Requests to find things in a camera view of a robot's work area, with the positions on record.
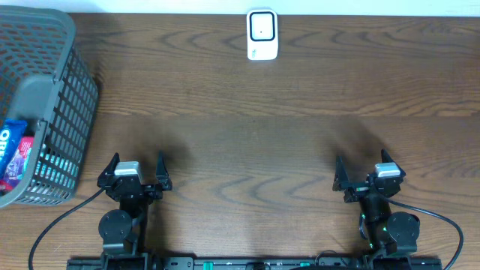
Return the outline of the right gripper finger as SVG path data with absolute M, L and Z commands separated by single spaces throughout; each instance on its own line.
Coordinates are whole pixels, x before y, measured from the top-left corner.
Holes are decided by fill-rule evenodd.
M 332 190 L 345 191 L 350 186 L 350 180 L 347 175 L 346 168 L 341 156 L 336 157 L 335 161 L 335 175 Z
M 381 150 L 381 159 L 383 164 L 394 163 L 393 159 L 391 158 L 390 154 L 387 152 L 385 148 Z

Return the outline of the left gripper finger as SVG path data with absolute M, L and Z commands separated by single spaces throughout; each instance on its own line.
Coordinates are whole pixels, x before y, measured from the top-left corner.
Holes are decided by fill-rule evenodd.
M 109 164 L 103 170 L 103 172 L 98 176 L 98 184 L 111 184 L 115 177 L 115 168 L 120 162 L 119 154 L 115 153 L 110 160 Z
M 163 191 L 171 191 L 173 189 L 173 183 L 164 162 L 164 154 L 161 151 L 158 153 L 157 157 L 155 177 Z

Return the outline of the pink purple liners pack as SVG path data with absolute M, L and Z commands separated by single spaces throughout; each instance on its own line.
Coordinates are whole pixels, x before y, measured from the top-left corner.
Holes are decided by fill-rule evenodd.
M 35 141 L 33 136 L 24 136 L 20 141 L 15 155 L 7 165 L 4 175 L 1 178 L 1 193 L 6 194 L 12 191 L 23 179 Z

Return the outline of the blue Oreo cookie pack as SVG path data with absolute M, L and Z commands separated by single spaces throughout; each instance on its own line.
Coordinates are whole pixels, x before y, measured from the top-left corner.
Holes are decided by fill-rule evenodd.
M 1 128 L 1 177 L 20 145 L 27 128 L 27 121 L 7 118 Z

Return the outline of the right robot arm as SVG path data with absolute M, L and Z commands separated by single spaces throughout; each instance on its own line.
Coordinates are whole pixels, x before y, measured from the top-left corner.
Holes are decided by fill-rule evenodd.
M 419 218 L 405 211 L 393 212 L 389 199 L 401 190 L 406 173 L 388 152 L 362 182 L 350 181 L 342 157 L 336 157 L 333 191 L 344 192 L 345 203 L 361 208 L 359 229 L 372 251 L 361 258 L 363 269 L 411 269 L 409 255 L 417 251 Z

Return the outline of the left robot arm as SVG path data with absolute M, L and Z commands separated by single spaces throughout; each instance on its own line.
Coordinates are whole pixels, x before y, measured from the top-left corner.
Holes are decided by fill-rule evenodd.
M 136 161 L 121 162 L 119 154 L 97 178 L 97 186 L 119 203 L 119 208 L 108 211 L 98 225 L 103 239 L 100 268 L 103 270 L 162 269 L 158 256 L 145 248 L 149 206 L 163 198 L 173 184 L 164 163 L 164 155 L 158 154 L 155 170 L 156 182 L 144 184 L 140 164 Z

